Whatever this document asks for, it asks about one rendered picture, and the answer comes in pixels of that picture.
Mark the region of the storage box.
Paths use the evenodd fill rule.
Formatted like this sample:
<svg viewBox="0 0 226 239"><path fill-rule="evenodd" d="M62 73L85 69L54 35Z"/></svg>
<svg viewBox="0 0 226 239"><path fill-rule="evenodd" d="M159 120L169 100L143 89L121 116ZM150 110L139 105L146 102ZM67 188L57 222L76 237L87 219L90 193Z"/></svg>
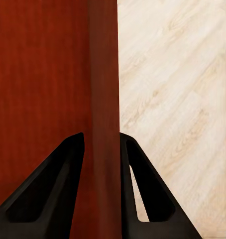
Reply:
<svg viewBox="0 0 226 239"><path fill-rule="evenodd" d="M122 239L119 106L117 0L0 0L0 206L83 132L69 239Z"/></svg>

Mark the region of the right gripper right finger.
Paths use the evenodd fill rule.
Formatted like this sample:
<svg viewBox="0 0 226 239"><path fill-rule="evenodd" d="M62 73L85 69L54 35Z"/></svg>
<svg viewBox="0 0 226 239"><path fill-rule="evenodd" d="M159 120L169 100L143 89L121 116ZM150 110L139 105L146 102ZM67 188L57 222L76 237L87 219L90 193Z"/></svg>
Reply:
<svg viewBox="0 0 226 239"><path fill-rule="evenodd" d="M137 217L132 167L149 222ZM122 239L202 239L138 142L120 132Z"/></svg>

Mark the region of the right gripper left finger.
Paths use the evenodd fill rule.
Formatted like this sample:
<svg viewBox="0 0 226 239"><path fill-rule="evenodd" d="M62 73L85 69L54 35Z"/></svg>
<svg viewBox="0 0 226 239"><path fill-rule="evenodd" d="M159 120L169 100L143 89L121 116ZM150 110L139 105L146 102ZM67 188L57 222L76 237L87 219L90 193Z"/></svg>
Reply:
<svg viewBox="0 0 226 239"><path fill-rule="evenodd" d="M84 152L66 138L1 204L0 239L69 239Z"/></svg>

